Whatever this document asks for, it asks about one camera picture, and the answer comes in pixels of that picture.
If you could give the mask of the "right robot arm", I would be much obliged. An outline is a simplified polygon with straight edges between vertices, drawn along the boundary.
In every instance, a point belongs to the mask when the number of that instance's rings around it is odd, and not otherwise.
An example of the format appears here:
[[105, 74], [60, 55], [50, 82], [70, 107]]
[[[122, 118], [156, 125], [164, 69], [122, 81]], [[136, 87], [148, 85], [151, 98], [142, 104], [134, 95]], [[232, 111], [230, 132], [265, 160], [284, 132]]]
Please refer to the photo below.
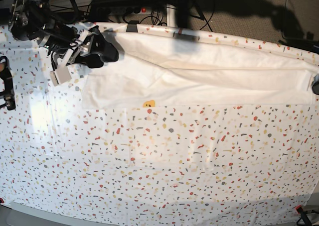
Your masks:
[[118, 50], [105, 39], [98, 26], [81, 31], [74, 27], [80, 15], [75, 0], [70, 0], [74, 10], [70, 18], [52, 11], [49, 1], [15, 0], [8, 29], [15, 39], [36, 40], [48, 50], [50, 78], [55, 86], [71, 80], [69, 65], [81, 64], [94, 69], [118, 61]]

